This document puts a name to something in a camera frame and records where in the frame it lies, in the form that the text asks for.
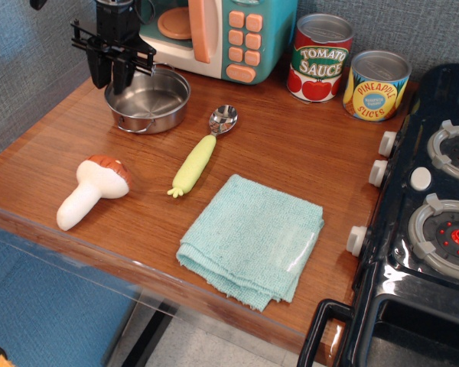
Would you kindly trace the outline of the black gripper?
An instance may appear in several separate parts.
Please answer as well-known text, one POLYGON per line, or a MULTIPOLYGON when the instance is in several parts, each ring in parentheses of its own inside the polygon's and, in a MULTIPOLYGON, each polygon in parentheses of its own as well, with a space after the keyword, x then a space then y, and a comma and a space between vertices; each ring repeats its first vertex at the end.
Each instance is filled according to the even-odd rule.
POLYGON ((148 19, 141 1, 96 1, 96 20, 71 22, 72 44, 86 51, 93 84, 102 89, 111 81, 115 95, 131 86, 135 71, 153 74, 156 50, 140 36, 142 25, 155 19, 148 2, 148 19))

